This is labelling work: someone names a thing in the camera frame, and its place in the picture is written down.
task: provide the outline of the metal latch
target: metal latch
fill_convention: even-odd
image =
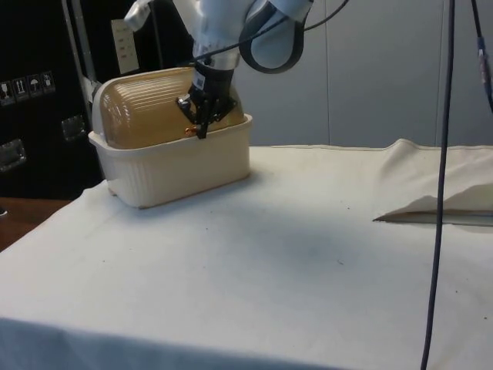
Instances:
[[[24,145],[20,139],[0,146],[0,173],[19,167],[26,160]]]
[[[86,135],[84,117],[74,116],[62,121],[62,130],[65,141],[74,141]]]

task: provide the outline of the black cable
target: black cable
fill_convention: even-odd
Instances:
[[[483,31],[481,30],[481,20],[479,18],[478,3],[476,0],[471,0],[472,13],[475,17],[476,34],[478,36],[478,51],[479,51],[479,64],[481,66],[481,79],[483,86],[485,87],[486,97],[488,98],[488,105],[493,113],[493,83],[491,82],[491,69],[488,61],[488,53],[486,52],[485,38],[483,37]]]
[[[342,4],[339,5],[339,7],[336,10],[334,10],[328,17],[326,17],[325,19],[322,19],[320,22],[317,22],[314,25],[311,25],[310,27],[307,27],[305,29],[305,32],[310,31],[312,29],[315,29],[316,27],[319,27],[319,26],[321,26],[321,25],[329,22],[333,17],[335,17],[347,5],[348,2],[349,2],[349,0],[344,0],[342,2]],[[280,19],[279,21],[273,23],[272,25],[270,25],[269,27],[267,27],[263,31],[260,31],[257,34],[252,35],[251,37],[249,37],[247,39],[244,39],[244,40],[242,40],[240,42],[237,42],[236,44],[232,44],[230,46],[227,46],[226,48],[217,49],[217,50],[214,50],[213,52],[207,52],[206,54],[199,55],[196,58],[193,58],[191,61],[189,61],[189,62],[187,62],[185,64],[195,63],[195,62],[197,62],[199,60],[207,59],[207,58],[210,58],[211,56],[214,56],[216,54],[220,54],[221,52],[229,52],[230,50],[233,50],[233,49],[241,46],[244,43],[253,41],[256,38],[261,37],[262,35],[265,35],[270,30],[275,29],[278,25],[280,25],[281,23],[285,22],[286,20],[288,20],[288,17],[283,17],[282,19]]]
[[[478,33],[478,39],[483,37],[483,32],[481,30],[481,21],[479,20],[478,3],[476,0],[471,0],[472,12],[475,16],[476,33]]]
[[[325,19],[322,19],[320,22],[317,22],[315,23],[314,25],[311,25],[310,27],[306,27],[305,28],[305,32],[306,31],[310,31],[312,29],[315,29],[316,27],[320,26],[320,25],[323,25],[327,22],[329,22],[333,17],[335,17],[342,9],[344,9],[344,7],[347,5],[347,3],[349,2],[349,0],[344,0],[342,2],[342,4],[339,5],[339,8],[337,8],[336,10],[334,10],[332,12],[332,14],[330,14],[328,17],[326,17]]]
[[[441,235],[444,223],[444,188],[445,169],[447,166],[448,151],[448,124],[450,119],[450,105],[452,96],[452,78],[454,75],[454,37],[455,37],[455,0],[449,0],[448,9],[448,57],[447,82],[445,86],[444,115],[441,129],[441,158],[438,175],[438,202],[437,202],[437,230],[434,242],[433,269],[431,273],[430,300],[428,302],[428,319],[426,323],[426,338],[424,341],[421,370],[426,370],[430,355],[431,336],[433,334],[434,304],[437,297],[438,272],[440,270]]]

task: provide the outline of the small orange object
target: small orange object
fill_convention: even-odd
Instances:
[[[197,128],[194,126],[194,127],[187,127],[185,129],[185,135],[187,137],[192,137],[192,136],[195,136],[197,134]]]

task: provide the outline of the amber plastic lid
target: amber plastic lid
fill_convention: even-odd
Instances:
[[[192,85],[193,69],[176,68],[125,77],[110,82],[102,91],[99,108],[106,142],[116,149],[137,149],[170,143],[185,137],[192,127],[176,104]],[[221,130],[244,122],[241,101],[232,88],[236,108],[210,125]]]

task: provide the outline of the white cloth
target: white cloth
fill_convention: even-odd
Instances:
[[[374,196],[375,218],[436,213],[440,149],[399,140],[383,151]],[[457,146],[448,151],[444,211],[493,214],[493,147]],[[493,217],[481,224],[493,224]]]
[[[102,183],[1,253],[0,368],[419,368],[434,228],[371,221],[386,151],[251,157],[150,210]],[[489,370],[493,234],[442,248],[430,368]]]

